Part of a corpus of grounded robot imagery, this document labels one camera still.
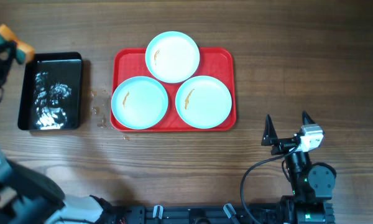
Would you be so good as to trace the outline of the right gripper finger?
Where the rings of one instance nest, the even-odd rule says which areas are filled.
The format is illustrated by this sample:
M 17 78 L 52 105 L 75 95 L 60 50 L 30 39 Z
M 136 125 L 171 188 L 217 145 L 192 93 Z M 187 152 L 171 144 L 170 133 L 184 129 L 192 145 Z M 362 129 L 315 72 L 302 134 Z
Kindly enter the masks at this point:
M 262 146 L 273 146 L 277 144 L 279 141 L 277 133 L 275 131 L 272 119 L 270 115 L 268 114 L 265 117 L 265 128 L 264 133 L 261 141 Z
M 302 123 L 303 125 L 315 124 L 315 122 L 311 119 L 311 117 L 306 111 L 302 112 Z

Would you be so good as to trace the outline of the green orange sponge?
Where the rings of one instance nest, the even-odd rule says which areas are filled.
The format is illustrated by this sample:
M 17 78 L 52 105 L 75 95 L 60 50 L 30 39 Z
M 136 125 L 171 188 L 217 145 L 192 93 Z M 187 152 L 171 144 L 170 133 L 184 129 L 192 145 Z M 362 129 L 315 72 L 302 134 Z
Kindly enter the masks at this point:
M 29 44 L 21 41 L 5 24 L 0 25 L 0 45 L 15 44 L 18 64 L 29 63 L 34 59 L 35 50 Z

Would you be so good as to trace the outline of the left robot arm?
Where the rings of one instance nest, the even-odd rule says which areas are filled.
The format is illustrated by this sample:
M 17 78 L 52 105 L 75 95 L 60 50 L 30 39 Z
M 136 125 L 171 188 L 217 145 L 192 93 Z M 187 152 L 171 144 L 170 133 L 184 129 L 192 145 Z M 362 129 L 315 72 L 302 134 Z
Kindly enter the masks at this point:
M 80 125 L 83 59 L 78 52 L 36 54 L 25 67 L 17 127 L 23 131 Z M 110 203 L 65 195 L 49 177 L 0 150 L 0 223 L 115 223 Z

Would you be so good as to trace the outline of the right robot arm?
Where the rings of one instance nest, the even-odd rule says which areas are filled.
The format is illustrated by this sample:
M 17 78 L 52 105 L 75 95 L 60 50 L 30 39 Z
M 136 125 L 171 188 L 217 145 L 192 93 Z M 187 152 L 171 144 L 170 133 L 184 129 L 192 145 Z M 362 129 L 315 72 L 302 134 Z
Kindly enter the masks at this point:
M 290 182 L 293 195 L 284 195 L 273 205 L 275 213 L 269 223 L 333 223 L 333 209 L 326 202 L 333 197 L 336 171 L 324 162 L 312 163 L 309 152 L 319 148 L 324 131 L 306 111 L 302 126 L 290 138 L 279 138 L 269 115 L 261 144 L 270 146 L 271 155 L 283 159 L 282 170 Z

